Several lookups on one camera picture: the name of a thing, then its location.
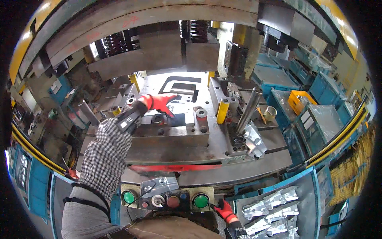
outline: red button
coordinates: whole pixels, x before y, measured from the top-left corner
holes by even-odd
[[[180,204],[179,198],[176,196],[171,196],[167,200],[167,206],[169,206],[170,208],[176,208],[177,206],[179,206],[179,204]]]

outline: steel cylinder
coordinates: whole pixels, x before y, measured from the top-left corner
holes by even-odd
[[[262,96],[262,89],[259,87],[253,88],[251,97],[249,98],[249,101],[247,105],[245,106],[244,112],[241,115],[239,119],[239,123],[236,128],[236,133],[238,135],[242,135],[244,133],[244,128],[248,124],[249,120],[251,119],[251,116],[254,110],[256,110],[256,107],[260,101],[261,96]]]

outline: white label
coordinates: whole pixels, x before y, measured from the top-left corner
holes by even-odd
[[[302,116],[301,116],[301,121],[305,123],[305,121],[310,117],[309,111],[306,111]]]
[[[305,123],[304,123],[304,127],[305,129],[307,130],[312,124],[313,124],[313,119],[312,117],[310,117]]]

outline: red writing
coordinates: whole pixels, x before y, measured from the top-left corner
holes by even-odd
[[[139,20],[139,18],[137,16],[131,16],[129,20],[126,20],[123,22],[122,27],[125,28],[128,25],[130,25],[131,23],[135,24],[135,21],[138,21],[138,20]]]
[[[92,39],[96,38],[96,37],[99,36],[99,35],[100,35],[99,32],[90,33],[90,34],[86,35],[86,39],[87,39],[88,41],[91,41]]]

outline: checkered sleeve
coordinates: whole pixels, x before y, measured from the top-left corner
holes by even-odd
[[[132,107],[124,107],[122,112]],[[108,202],[115,193],[127,164],[125,158],[131,146],[131,135],[121,132],[117,118],[100,123],[95,140],[86,148],[79,183],[97,190]]]

